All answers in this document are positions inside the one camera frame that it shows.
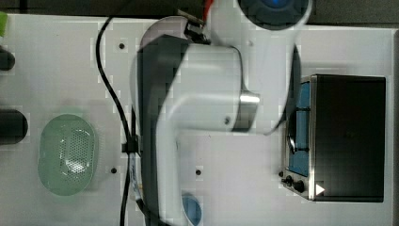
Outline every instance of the green plastic basket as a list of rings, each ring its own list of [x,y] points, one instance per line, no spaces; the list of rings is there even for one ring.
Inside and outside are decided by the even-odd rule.
[[[59,196],[71,196],[90,183],[98,156],[93,128],[75,115],[52,119],[40,138],[39,177]]]

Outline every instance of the black toaster oven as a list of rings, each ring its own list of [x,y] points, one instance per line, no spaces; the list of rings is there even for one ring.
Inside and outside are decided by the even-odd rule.
[[[302,79],[284,142],[284,186],[317,202],[383,202],[386,80]]]

